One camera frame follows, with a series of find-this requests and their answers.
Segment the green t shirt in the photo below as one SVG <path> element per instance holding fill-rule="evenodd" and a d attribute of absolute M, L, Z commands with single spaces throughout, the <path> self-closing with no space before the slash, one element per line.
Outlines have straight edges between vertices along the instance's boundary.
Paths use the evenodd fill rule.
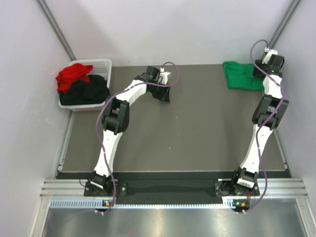
<path fill-rule="evenodd" d="M 235 61 L 223 62 L 223 70 L 228 89 L 261 91 L 263 80 L 253 77 L 252 64 L 240 64 Z"/>

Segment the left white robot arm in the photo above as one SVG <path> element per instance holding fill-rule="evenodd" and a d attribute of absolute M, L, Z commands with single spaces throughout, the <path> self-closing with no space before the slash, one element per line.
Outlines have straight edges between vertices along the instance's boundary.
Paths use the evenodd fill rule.
<path fill-rule="evenodd" d="M 119 140 L 129 125 L 130 106 L 146 93 L 150 93 L 157 100 L 169 103 L 170 78 L 171 72 L 163 67 L 157 69 L 148 66 L 146 71 L 136 76 L 124 91 L 106 100 L 101 117 L 103 126 L 101 151 L 93 171 L 93 178 L 90 179 L 97 195 L 110 196 L 115 191 L 113 162 Z"/>

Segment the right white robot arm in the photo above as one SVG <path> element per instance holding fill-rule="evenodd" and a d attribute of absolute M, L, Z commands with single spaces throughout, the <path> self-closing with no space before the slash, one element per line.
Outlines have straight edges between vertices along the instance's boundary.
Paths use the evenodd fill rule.
<path fill-rule="evenodd" d="M 243 195 L 255 189 L 261 156 L 265 145 L 285 114 L 289 105 L 281 91 L 284 57 L 275 50 L 267 50 L 262 60 L 256 60 L 252 75 L 263 79 L 264 94 L 253 117 L 253 134 L 248 151 L 230 183 L 235 195 Z"/>

